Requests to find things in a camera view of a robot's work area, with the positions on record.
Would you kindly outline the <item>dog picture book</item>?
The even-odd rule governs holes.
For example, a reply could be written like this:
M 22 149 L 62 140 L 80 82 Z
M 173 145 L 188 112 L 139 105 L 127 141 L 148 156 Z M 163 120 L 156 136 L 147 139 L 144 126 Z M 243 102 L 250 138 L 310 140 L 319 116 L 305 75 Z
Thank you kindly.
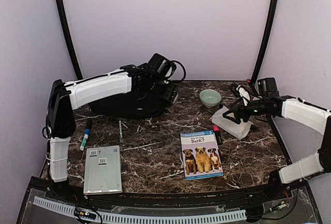
M 181 133 L 185 180 L 223 176 L 215 134 L 212 130 Z

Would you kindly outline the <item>grey notebook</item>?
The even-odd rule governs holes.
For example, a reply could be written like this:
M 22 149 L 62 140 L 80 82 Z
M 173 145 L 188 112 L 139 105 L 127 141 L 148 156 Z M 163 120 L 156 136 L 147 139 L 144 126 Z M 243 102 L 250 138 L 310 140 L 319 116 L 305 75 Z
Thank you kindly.
M 122 192 L 120 147 L 115 145 L 88 148 L 83 193 L 105 195 Z

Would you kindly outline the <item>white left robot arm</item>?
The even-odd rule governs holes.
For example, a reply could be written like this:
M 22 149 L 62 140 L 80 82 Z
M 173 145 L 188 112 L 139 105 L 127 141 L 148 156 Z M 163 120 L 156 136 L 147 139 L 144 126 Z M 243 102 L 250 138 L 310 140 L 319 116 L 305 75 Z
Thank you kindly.
M 127 65 L 83 80 L 53 82 L 43 135 L 49 143 L 49 175 L 53 193 L 62 201 L 73 197 L 68 178 L 68 146 L 76 130 L 74 111 L 89 106 L 97 115 L 141 119 L 160 115 L 178 91 L 172 62 Z

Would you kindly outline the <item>black student bag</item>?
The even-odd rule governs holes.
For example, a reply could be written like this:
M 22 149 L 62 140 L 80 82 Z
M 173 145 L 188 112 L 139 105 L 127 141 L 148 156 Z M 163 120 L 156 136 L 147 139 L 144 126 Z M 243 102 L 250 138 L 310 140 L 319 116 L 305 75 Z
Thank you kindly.
M 143 119 L 160 116 L 173 103 L 160 103 L 159 95 L 151 92 L 129 92 L 96 100 L 89 104 L 98 115 Z

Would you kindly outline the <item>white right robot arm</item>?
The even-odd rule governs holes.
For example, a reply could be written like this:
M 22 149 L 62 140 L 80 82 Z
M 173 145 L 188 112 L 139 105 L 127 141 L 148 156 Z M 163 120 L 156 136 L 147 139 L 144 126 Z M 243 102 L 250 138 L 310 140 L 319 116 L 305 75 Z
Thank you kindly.
M 223 117 L 236 124 L 252 116 L 278 117 L 276 127 L 285 147 L 294 157 L 292 163 L 273 171 L 264 188 L 264 196 L 275 200 L 294 183 L 330 173 L 330 110 L 291 96 L 240 103 L 224 112 Z

